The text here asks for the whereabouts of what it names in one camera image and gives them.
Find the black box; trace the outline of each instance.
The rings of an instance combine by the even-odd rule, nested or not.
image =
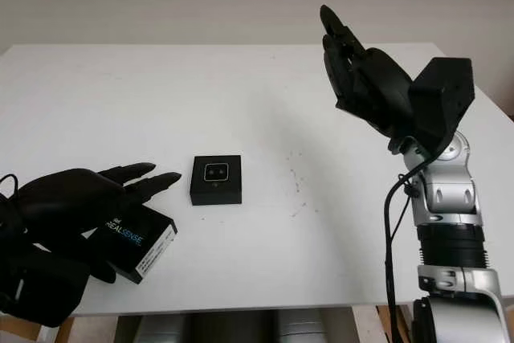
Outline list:
[[[195,157],[190,196],[193,205],[240,204],[241,156]]]
[[[98,227],[89,240],[120,275],[139,284],[176,234],[171,218],[139,205]]]

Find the black wire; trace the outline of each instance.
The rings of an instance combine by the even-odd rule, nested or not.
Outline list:
[[[6,174],[2,178],[0,178],[0,184],[2,184],[2,182],[4,182],[9,177],[11,177],[14,181],[14,197],[17,198],[18,197],[18,178],[14,174],[12,174],[12,173]]]
[[[391,337],[393,343],[402,343],[400,332],[398,331],[398,323],[396,318],[396,296],[394,294],[394,273],[393,273],[393,237],[391,236],[390,227],[390,206],[394,194],[400,186],[408,183],[409,179],[421,170],[425,169],[433,160],[438,157],[435,156],[428,158],[421,164],[409,171],[409,173],[401,176],[398,181],[390,189],[384,201],[384,228],[385,228],[385,290],[387,292],[387,304],[389,307],[390,322],[391,322]]]
[[[407,196],[407,201],[405,201],[405,205],[403,206],[402,214],[400,214],[400,218],[396,222],[396,226],[394,227],[393,234],[391,235],[391,241],[394,240],[394,235],[396,235],[396,231],[398,230],[398,228],[400,227],[400,224],[402,223],[403,216],[404,216],[405,212],[407,211],[407,207],[409,206],[409,202],[410,202],[410,196]]]

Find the robotic hand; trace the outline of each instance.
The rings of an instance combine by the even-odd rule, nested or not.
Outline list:
[[[404,153],[414,141],[427,157],[442,153],[475,98],[471,61],[433,58],[413,81],[384,51],[365,50],[327,6],[320,16],[336,107],[389,137],[393,154]]]
[[[19,189],[16,177],[6,176],[14,179],[14,193],[0,194],[0,310],[55,327],[79,304],[90,274],[114,283],[116,273],[82,233],[123,216],[181,177],[167,173],[124,186],[154,168],[70,169]]]

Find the black robot arm segment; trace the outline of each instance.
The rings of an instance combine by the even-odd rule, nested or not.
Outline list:
[[[433,58],[413,81],[384,51],[365,50],[327,6],[320,16],[336,106],[388,136],[395,154],[416,141],[426,156],[439,155],[475,97],[471,61]]]

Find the table surface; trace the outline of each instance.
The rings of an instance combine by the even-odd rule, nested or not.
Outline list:
[[[411,76],[442,52],[377,45]],[[386,302],[382,206],[405,170],[388,140],[334,108],[316,46],[15,46],[0,58],[2,173],[138,161],[182,180],[149,206],[179,233],[139,285],[91,278],[77,314]],[[491,265],[514,295],[514,125],[480,91],[471,143]],[[243,204],[192,207],[195,155],[241,154]],[[398,195],[395,211],[404,197]],[[394,244],[398,301],[418,290],[409,210]]]

